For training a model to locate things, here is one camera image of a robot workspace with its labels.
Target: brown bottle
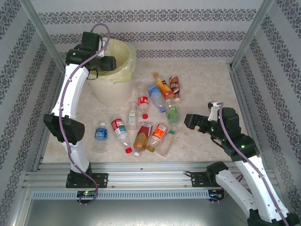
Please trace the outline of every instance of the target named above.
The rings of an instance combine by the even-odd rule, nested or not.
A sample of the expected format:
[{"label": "brown bottle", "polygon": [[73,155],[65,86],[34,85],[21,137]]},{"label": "brown bottle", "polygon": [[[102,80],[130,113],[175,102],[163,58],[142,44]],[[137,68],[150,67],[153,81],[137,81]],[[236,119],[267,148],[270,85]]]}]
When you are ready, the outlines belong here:
[{"label": "brown bottle", "polygon": [[151,134],[152,125],[146,122],[142,122],[138,130],[135,142],[134,142],[134,156],[139,157],[140,152],[146,149],[147,139]]}]

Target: empty plastic bottle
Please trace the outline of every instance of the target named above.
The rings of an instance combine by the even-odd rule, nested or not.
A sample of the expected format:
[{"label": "empty plastic bottle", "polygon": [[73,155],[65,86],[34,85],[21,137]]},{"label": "empty plastic bottle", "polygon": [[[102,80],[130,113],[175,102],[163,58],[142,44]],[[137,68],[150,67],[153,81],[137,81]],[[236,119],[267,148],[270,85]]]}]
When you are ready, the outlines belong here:
[{"label": "empty plastic bottle", "polygon": [[165,101],[156,83],[149,83],[146,86],[146,89],[154,105],[160,110],[161,113],[165,112]]},{"label": "empty plastic bottle", "polygon": [[161,143],[164,135],[167,132],[167,127],[164,124],[158,124],[155,131],[153,132],[149,145],[147,146],[147,150],[150,152],[154,152],[156,147]]},{"label": "empty plastic bottle", "polygon": [[158,148],[156,149],[156,152],[164,157],[167,156],[171,145],[174,142],[174,136],[176,134],[177,128],[171,127],[170,131],[165,135],[163,138],[161,144],[159,144]]},{"label": "empty plastic bottle", "polygon": [[95,131],[95,150],[98,153],[105,152],[105,141],[108,137],[108,131],[105,128],[105,123],[101,122],[99,127]]},{"label": "empty plastic bottle", "polygon": [[137,103],[130,103],[130,110],[127,115],[127,129],[137,129]]},{"label": "empty plastic bottle", "polygon": [[138,108],[142,112],[142,118],[147,119],[147,110],[149,107],[149,99],[146,96],[145,84],[143,82],[139,82],[137,84],[138,91]]},{"label": "empty plastic bottle", "polygon": [[179,124],[179,114],[177,108],[170,99],[166,100],[166,116],[170,126],[177,126]]},{"label": "empty plastic bottle", "polygon": [[126,153],[131,153],[132,148],[130,137],[128,136],[127,129],[124,126],[122,119],[118,115],[113,114],[111,116],[111,125],[113,127],[117,140],[119,140],[119,142],[125,148]]}]

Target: blue label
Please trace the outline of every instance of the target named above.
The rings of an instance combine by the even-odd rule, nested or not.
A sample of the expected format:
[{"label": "blue label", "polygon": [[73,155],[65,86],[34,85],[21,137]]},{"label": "blue label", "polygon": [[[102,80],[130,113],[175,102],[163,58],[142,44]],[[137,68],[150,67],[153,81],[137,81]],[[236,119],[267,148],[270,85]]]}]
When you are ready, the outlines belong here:
[{"label": "blue label", "polygon": [[108,131],[104,128],[98,128],[95,131],[95,137],[104,137],[107,138],[108,137]]},{"label": "blue label", "polygon": [[147,90],[149,96],[151,97],[151,95],[153,93],[157,93],[157,92],[160,92],[160,89],[158,86],[151,86],[148,90]]}]

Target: white bucket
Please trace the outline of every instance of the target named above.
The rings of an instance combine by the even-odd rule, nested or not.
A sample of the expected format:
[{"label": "white bucket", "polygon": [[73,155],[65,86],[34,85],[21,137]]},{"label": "white bucket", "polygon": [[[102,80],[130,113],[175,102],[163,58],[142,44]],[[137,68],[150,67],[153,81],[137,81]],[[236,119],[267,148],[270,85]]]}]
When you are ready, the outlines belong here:
[{"label": "white bucket", "polygon": [[[104,55],[116,58],[116,70],[100,72],[97,79],[87,82],[102,104],[106,106],[123,105],[132,95],[131,79],[136,68],[136,49],[129,43],[110,39]],[[96,73],[91,72],[90,76],[96,76]]]}]

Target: marble floor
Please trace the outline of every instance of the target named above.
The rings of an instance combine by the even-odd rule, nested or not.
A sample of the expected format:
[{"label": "marble floor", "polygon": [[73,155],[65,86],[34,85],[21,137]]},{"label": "marble floor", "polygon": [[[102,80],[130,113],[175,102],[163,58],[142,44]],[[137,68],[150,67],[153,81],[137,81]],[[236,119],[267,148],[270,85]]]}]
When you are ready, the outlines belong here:
[{"label": "marble floor", "polygon": [[[153,81],[152,74],[154,72],[158,72],[166,81],[172,75],[178,76],[180,80],[181,102],[177,108],[181,123],[168,156],[164,158],[146,150],[141,153],[139,158],[136,158],[133,156],[133,152],[126,154],[115,138],[110,124],[110,113],[118,110],[123,121],[126,121],[129,102],[137,101],[135,85],[129,102],[124,103],[121,107],[106,107],[98,101],[90,85],[86,82],[79,99],[77,120],[84,123],[86,127],[83,143],[88,160],[90,162],[229,161],[229,156],[210,140],[209,135],[199,133],[197,129],[187,129],[183,123],[185,115],[188,113],[209,115],[207,102],[215,100],[224,102],[225,107],[232,107],[238,112],[242,132],[246,133],[226,62],[138,62],[132,82],[135,84],[138,81],[144,81],[147,84]],[[102,121],[106,123],[108,130],[107,150],[105,153],[96,153],[93,145],[94,133]],[[159,122],[167,123],[165,113],[160,113],[151,101],[149,118],[143,120],[140,117],[139,122],[142,121],[150,122],[153,127],[156,127]],[[129,130],[132,144],[136,134],[136,130]],[[62,144],[52,135],[49,137],[43,162],[69,162]]]}]

